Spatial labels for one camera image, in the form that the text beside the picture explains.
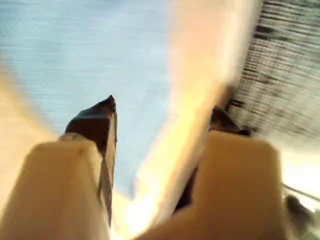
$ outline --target blurred background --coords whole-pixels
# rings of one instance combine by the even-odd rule
[[[169,107],[169,11],[158,0],[0,1],[2,63],[45,128],[61,135],[115,97],[115,185],[128,197]]]

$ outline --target metal grate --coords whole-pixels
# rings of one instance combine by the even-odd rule
[[[263,1],[228,113],[275,142],[320,142],[320,1]]]

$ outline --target black grid mesh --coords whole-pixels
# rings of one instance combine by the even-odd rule
[[[282,143],[320,140],[320,0],[265,0],[228,113]]]

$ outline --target beige plastic part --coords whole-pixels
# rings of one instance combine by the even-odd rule
[[[193,204],[137,240],[284,240],[278,153],[263,141],[212,132]]]
[[[90,141],[36,146],[0,223],[1,240],[108,240],[108,215],[97,198],[101,158]]]

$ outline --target light blue wall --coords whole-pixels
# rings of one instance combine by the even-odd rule
[[[32,109],[61,134],[80,110],[114,95],[115,185],[135,174],[168,109],[165,0],[0,0],[0,51]]]

